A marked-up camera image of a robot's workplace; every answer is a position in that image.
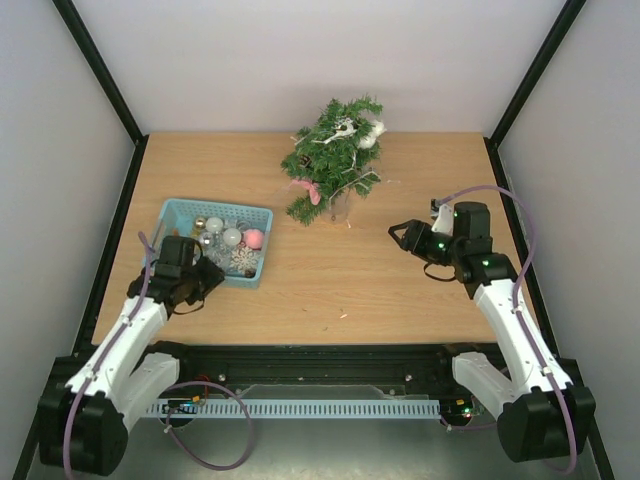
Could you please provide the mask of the pink felt ornament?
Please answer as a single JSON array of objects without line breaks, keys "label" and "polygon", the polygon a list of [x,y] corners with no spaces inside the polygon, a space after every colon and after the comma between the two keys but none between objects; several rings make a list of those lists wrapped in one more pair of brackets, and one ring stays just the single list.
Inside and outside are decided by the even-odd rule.
[{"label": "pink felt ornament", "polygon": [[310,202],[313,206],[317,206],[321,201],[321,194],[318,185],[312,181],[304,179],[294,179],[290,182],[290,186],[299,186],[308,192]]}]

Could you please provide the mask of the small green christmas tree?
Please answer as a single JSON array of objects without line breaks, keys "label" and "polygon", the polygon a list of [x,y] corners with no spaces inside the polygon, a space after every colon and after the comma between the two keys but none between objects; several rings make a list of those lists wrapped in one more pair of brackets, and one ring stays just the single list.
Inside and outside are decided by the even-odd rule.
[{"label": "small green christmas tree", "polygon": [[[373,163],[380,158],[380,137],[383,134],[370,149],[359,149],[358,143],[369,133],[372,121],[380,120],[382,112],[383,105],[369,95],[348,102],[333,98],[322,109],[313,125],[302,127],[296,132],[293,150],[284,157],[280,167],[289,182],[304,179],[317,184],[321,201],[313,206],[305,189],[292,186],[301,189],[302,193],[287,206],[286,213],[289,217],[308,226],[318,216],[329,211],[332,198],[351,192],[365,198],[381,182],[381,175]],[[344,118],[360,122],[353,139],[338,140],[328,145],[312,143],[313,139],[324,140],[331,136],[334,125]],[[312,159],[310,168],[300,167],[301,155]]]}]

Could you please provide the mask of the white cotton boll ornament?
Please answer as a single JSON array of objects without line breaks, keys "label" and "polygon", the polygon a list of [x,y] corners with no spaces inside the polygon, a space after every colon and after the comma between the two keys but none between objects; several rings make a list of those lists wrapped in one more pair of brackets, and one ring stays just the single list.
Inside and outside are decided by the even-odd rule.
[{"label": "white cotton boll ornament", "polygon": [[385,124],[380,120],[373,120],[369,133],[360,139],[358,148],[362,150],[372,148],[376,144],[378,138],[385,132]]}]

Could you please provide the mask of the silver glitter reindeer ornament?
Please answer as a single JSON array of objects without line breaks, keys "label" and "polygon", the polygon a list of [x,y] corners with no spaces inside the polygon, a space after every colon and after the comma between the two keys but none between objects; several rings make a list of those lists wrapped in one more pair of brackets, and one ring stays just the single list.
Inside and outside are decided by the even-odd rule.
[{"label": "silver glitter reindeer ornament", "polygon": [[351,118],[344,118],[334,125],[334,133],[324,140],[313,139],[312,143],[328,145],[338,140],[353,139],[359,130],[360,122]]}]

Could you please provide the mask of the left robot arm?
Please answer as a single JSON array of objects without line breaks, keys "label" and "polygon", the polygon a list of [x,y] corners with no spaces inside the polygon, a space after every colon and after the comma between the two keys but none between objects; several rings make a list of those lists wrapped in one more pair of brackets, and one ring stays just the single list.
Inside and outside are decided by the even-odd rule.
[{"label": "left robot arm", "polygon": [[146,246],[139,276],[103,342],[62,385],[46,389],[37,406],[42,463],[108,476],[120,464],[129,435],[147,408],[179,378],[180,361],[147,352],[152,338],[182,304],[201,307],[225,274],[191,237],[167,236]]}]

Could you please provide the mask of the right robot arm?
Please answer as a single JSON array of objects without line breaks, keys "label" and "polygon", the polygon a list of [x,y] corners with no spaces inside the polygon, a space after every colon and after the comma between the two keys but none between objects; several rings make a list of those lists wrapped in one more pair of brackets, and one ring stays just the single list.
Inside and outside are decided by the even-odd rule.
[{"label": "right robot arm", "polygon": [[436,379],[445,390],[465,387],[494,417],[500,444],[514,462],[583,451],[596,402],[576,385],[538,330],[517,283],[515,268],[493,249],[486,204],[439,207],[432,224],[412,219],[388,233],[427,266],[451,267],[492,328],[507,370],[480,352],[459,353],[439,363]]}]

